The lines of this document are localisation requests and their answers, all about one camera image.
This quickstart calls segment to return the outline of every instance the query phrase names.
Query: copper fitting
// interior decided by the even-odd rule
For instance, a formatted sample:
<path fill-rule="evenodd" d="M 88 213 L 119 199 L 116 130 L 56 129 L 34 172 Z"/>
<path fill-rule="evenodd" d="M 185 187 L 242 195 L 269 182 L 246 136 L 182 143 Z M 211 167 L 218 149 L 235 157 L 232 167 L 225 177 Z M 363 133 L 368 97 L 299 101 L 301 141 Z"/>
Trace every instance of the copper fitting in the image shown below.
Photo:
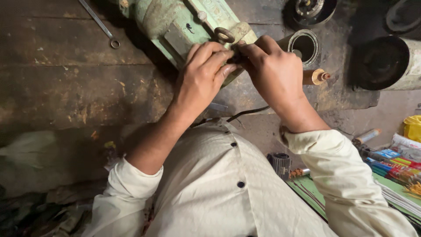
<path fill-rule="evenodd" d="M 303 71 L 303 85 L 320 85 L 329 78 L 330 74 L 321 68 Z"/>

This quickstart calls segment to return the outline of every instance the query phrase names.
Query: wrench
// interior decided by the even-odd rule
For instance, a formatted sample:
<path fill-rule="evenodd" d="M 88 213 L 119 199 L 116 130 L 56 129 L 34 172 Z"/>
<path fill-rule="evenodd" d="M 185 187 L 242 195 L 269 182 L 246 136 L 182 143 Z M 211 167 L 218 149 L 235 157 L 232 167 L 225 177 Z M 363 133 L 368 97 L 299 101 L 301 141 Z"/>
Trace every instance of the wrench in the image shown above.
<path fill-rule="evenodd" d="M 89 5 L 84 0 L 79 0 L 80 4 L 88 11 L 89 15 L 95 20 L 95 22 L 101 27 L 101 29 L 104 31 L 104 33 L 109 38 L 109 45 L 113 49 L 118 49 L 120 47 L 120 42 L 112 36 L 111 32 L 104 26 L 104 24 L 101 22 L 101 20 L 98 18 L 98 16 L 93 12 L 93 10 L 89 7 Z"/>

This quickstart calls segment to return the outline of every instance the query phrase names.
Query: black button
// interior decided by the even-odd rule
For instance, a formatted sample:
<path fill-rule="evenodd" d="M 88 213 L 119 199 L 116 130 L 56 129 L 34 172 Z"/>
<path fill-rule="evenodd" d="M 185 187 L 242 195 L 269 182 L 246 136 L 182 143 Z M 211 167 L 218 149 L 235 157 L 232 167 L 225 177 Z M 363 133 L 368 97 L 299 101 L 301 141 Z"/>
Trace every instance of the black button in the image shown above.
<path fill-rule="evenodd" d="M 237 187 L 239 187 L 240 189 L 244 188 L 244 186 L 245 186 L 245 184 L 242 181 L 237 183 Z"/>

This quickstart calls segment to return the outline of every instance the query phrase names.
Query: person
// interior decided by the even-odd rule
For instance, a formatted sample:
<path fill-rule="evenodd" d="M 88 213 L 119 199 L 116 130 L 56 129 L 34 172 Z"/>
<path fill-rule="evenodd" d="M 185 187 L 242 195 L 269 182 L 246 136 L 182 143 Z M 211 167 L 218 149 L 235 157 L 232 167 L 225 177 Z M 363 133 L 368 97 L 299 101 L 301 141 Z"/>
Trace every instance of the person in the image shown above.
<path fill-rule="evenodd" d="M 283 140 L 323 194 L 328 224 L 230 124 L 220 119 L 189 129 L 239 67 L 222 66 L 233 52 L 206 42 L 191 48 L 173 100 L 152 132 L 109 173 L 84 236 L 140 236 L 145 202 L 164 174 L 145 236 L 416 237 L 405 217 L 388 207 L 351 141 L 308 102 L 301 60 L 269 36 L 239 42 L 239 50 L 248 57 L 242 66 L 253 85 L 287 128 Z M 166 159 L 176 162 L 163 166 Z"/>

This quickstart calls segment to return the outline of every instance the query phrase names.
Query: dirty workbench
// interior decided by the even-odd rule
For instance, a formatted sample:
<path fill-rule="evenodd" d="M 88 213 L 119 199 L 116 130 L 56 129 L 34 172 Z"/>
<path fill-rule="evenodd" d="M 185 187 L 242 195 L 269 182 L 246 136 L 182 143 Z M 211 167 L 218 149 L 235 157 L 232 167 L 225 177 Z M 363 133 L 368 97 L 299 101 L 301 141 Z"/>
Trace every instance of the dirty workbench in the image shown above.
<path fill-rule="evenodd" d="M 6 0 L 0 10 L 0 128 L 70 127 L 155 122 L 173 95 L 177 71 L 106 0 L 87 0 L 120 40 L 108 38 L 77 0 Z M 282 20 L 283 0 L 226 0 L 257 36 L 281 39 L 293 31 Z M 349 5 L 339 5 L 323 28 L 313 30 L 322 48 L 317 67 L 331 73 L 304 91 L 317 110 L 376 106 L 379 92 L 353 92 L 344 78 L 349 47 Z M 229 113 L 205 110 L 203 118 L 232 116 L 266 105 L 246 72 L 214 102 Z"/>

